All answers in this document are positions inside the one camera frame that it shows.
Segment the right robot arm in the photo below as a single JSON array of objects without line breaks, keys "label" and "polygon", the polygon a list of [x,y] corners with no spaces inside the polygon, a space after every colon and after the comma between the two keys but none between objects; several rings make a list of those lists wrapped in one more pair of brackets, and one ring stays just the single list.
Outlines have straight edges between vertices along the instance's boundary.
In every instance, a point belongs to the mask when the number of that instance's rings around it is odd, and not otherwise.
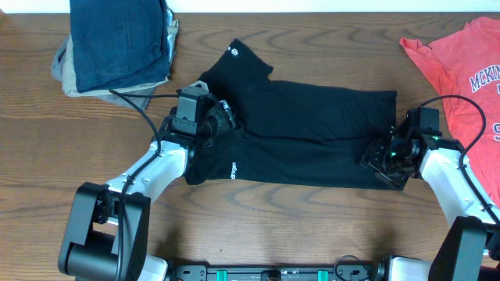
[{"label": "right robot arm", "polygon": [[378,280],[497,280],[499,267],[486,267],[484,256],[499,259],[499,209],[488,197],[463,156],[457,140],[421,135],[407,140],[375,140],[360,156],[362,167],[394,189],[422,179],[450,225],[433,261],[389,257]]}]

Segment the black polo shirt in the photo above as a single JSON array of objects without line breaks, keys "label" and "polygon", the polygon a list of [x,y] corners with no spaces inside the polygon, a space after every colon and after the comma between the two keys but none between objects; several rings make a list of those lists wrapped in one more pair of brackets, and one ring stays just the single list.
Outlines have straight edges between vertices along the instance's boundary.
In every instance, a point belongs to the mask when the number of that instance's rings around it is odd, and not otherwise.
[{"label": "black polo shirt", "polygon": [[395,91],[358,91],[271,80],[273,67],[234,40],[200,79],[236,127],[202,147],[184,177],[383,190],[359,164],[395,124]]}]

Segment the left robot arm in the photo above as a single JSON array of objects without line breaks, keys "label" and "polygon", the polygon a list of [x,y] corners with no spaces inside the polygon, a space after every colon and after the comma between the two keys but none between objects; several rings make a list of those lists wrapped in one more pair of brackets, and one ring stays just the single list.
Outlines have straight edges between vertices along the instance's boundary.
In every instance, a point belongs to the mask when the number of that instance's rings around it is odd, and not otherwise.
[{"label": "left robot arm", "polygon": [[171,280],[167,261],[147,252],[151,206],[195,160],[198,149],[236,127],[225,101],[179,105],[153,130],[147,152],[104,184],[75,193],[59,271],[77,280]]}]

